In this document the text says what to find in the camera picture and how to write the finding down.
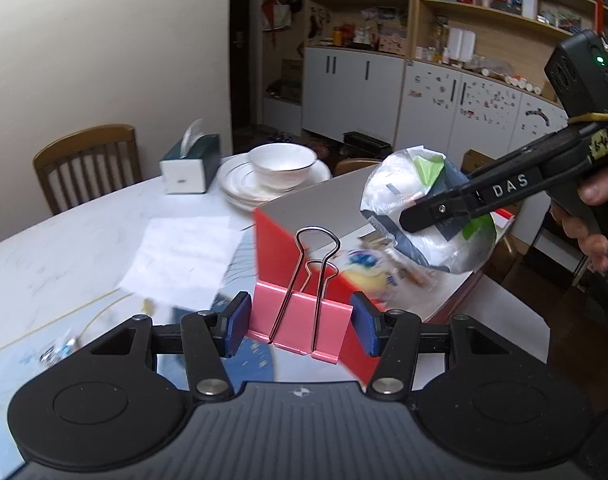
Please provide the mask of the person's right hand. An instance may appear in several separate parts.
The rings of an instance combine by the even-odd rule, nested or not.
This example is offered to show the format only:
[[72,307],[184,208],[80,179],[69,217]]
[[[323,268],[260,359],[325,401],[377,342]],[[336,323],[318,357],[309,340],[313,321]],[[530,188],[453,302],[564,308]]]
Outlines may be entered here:
[[[577,188],[577,196],[586,209],[608,202],[608,168],[599,171]],[[550,212],[553,219],[563,228],[566,236],[576,240],[581,252],[589,259],[591,271],[608,272],[608,237],[596,222],[593,212],[577,216],[552,200]]]

